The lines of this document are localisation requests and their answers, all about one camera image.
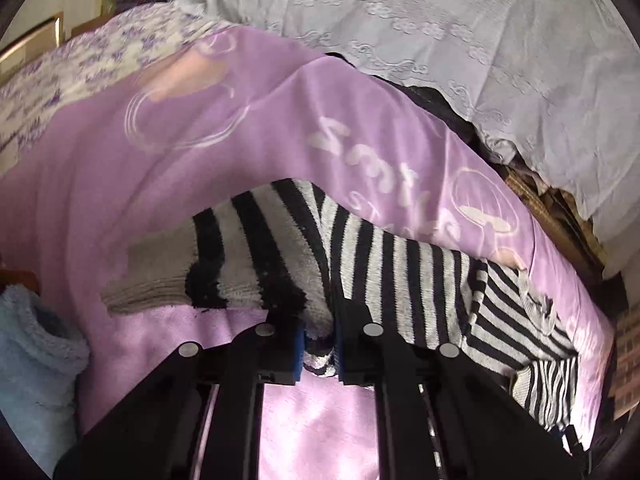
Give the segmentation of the black white striped sweater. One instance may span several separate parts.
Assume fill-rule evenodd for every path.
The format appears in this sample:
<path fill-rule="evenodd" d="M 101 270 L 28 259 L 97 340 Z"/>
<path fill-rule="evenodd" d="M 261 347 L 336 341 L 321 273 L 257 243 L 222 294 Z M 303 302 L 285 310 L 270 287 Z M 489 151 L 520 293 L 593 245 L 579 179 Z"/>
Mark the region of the black white striped sweater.
<path fill-rule="evenodd" d="M 254 188 L 143 237 L 101 298 L 119 315 L 172 304 L 295 315 L 320 376 L 338 363 L 338 300 L 352 300 L 409 344 L 460 349 L 544 429 L 570 424 L 577 352 L 523 271 L 394 235 L 308 181 Z"/>

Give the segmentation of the light blue fluffy cloth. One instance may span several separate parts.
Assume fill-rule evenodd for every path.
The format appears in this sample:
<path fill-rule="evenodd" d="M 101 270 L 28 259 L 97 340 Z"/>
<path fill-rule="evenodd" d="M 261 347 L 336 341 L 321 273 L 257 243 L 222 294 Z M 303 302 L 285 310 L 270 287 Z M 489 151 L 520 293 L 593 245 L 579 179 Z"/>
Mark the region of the light blue fluffy cloth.
<path fill-rule="evenodd" d="M 77 442 L 75 385 L 90 349 L 72 323 L 22 285 L 1 295 L 1 413 L 50 476 Z"/>

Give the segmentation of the brown woven mat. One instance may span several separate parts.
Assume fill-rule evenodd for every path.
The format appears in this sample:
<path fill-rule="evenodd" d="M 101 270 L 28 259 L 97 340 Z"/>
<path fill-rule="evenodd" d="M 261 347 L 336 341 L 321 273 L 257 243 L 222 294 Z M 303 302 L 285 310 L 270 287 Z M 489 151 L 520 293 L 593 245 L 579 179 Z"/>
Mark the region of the brown woven mat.
<path fill-rule="evenodd" d="M 593 234 L 592 222 L 578 214 L 573 195 L 559 188 L 539 193 L 536 179 L 523 170 L 500 166 L 498 173 L 582 281 L 589 287 L 600 284 L 606 252 Z"/>

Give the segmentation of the purple smile bed sheet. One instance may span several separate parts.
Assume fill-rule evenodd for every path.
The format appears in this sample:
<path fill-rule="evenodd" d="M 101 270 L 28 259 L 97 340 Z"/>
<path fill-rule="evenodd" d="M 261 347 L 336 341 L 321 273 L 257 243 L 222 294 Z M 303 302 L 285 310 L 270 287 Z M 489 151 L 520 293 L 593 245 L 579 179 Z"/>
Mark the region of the purple smile bed sheet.
<path fill-rule="evenodd" d="M 589 440 L 611 349 L 574 269 L 498 174 L 441 120 L 338 58 L 248 27 L 214 32 L 61 107 L 1 180 L 1 252 L 81 331 L 83 434 L 180 342 L 222 344 L 255 312 L 160 307 L 108 314 L 129 245 L 273 180 L 318 184 L 393 232 L 520 266 L 582 355 L 577 432 Z"/>

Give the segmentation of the white lace bed cover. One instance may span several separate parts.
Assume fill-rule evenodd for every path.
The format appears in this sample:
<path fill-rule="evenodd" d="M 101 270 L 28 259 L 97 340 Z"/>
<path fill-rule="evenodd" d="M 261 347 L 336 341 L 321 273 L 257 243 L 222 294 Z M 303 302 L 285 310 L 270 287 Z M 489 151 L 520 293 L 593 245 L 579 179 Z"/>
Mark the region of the white lace bed cover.
<path fill-rule="evenodd" d="M 176 0 L 429 84 L 498 159 L 572 193 L 600 240 L 639 223 L 639 47 L 610 0 Z"/>

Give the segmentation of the purple floral bedding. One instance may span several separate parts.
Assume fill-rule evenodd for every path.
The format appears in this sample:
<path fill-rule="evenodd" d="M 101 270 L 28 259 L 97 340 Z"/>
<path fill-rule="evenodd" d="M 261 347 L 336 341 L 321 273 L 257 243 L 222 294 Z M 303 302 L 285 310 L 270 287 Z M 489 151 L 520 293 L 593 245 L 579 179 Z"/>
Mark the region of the purple floral bedding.
<path fill-rule="evenodd" d="M 27 64 L 1 87 L 2 174 L 32 149 L 61 107 L 228 25 L 175 3 L 144 4 Z"/>

